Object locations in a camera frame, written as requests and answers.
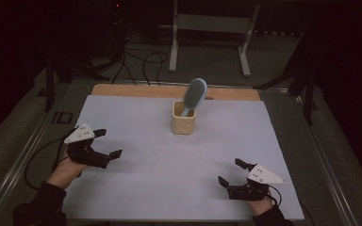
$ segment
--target table leg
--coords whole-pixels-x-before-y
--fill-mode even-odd
[[[174,0],[174,12],[173,12],[173,45],[172,52],[170,53],[170,66],[169,71],[174,73],[177,70],[177,55],[178,55],[178,41],[177,41],[177,29],[178,29],[178,1]]]
[[[248,48],[249,40],[252,37],[255,28],[255,19],[257,17],[257,13],[260,10],[260,6],[255,6],[255,10],[250,18],[250,22],[248,25],[248,29],[246,31],[246,39],[242,46],[238,48],[240,66],[242,67],[242,75],[244,77],[250,77],[251,71],[249,69],[248,59],[246,57],[246,49]]]

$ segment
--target blue brush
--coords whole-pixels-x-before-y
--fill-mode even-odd
[[[192,109],[196,109],[204,100],[207,92],[207,84],[202,78],[194,79],[184,97],[185,108],[181,117],[186,117]]]

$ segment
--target table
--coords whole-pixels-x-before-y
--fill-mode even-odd
[[[234,164],[237,157],[259,161],[260,165],[277,170],[277,174],[288,181],[287,185],[276,186],[283,195],[282,211],[287,218],[304,218],[268,115],[263,114],[267,111],[257,92],[252,89],[208,89],[206,97],[214,100],[204,101],[197,109],[193,134],[174,135],[170,128],[171,106],[185,90],[182,87],[125,85],[95,87],[77,124],[87,121],[92,129],[106,128],[107,135],[97,138],[92,147],[102,153],[123,149],[123,155],[110,162],[107,169],[88,169],[74,181],[68,188],[63,206],[68,218],[249,220],[252,213],[246,202],[228,200],[226,190],[217,181],[217,176],[221,175],[231,184],[246,184],[247,171]],[[248,108],[251,117],[242,111],[237,114],[232,111]],[[170,110],[169,114],[161,113],[166,109]],[[216,122],[224,112],[239,119]],[[234,134],[227,135],[230,133],[230,129],[225,128],[227,123],[232,123],[229,126]],[[245,134],[237,130],[247,124],[251,129],[247,128]],[[265,128],[252,129],[261,125]],[[230,136],[234,140],[228,143]],[[261,149],[262,152],[249,149]]]

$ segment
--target wooden pen holder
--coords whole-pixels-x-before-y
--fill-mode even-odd
[[[181,117],[185,107],[184,102],[173,103],[173,128],[172,131],[177,135],[189,135],[193,132],[195,126],[195,110],[191,110],[187,117]]]

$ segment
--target dark background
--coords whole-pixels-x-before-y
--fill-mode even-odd
[[[113,8],[117,2],[120,9]],[[305,31],[288,66],[316,62],[316,85],[362,165],[362,1],[314,3],[268,3],[260,11],[256,30],[287,35]],[[185,0],[179,10],[245,13],[241,8],[219,11],[222,4],[225,1]],[[117,25],[111,29],[114,22],[123,19],[158,38],[158,25],[172,24],[172,13],[173,1],[167,0],[77,1],[76,5],[56,0],[0,1],[0,122],[33,87],[47,52],[60,51],[90,63],[91,56],[115,55],[121,48],[122,30]],[[107,49],[110,37],[117,39]]]

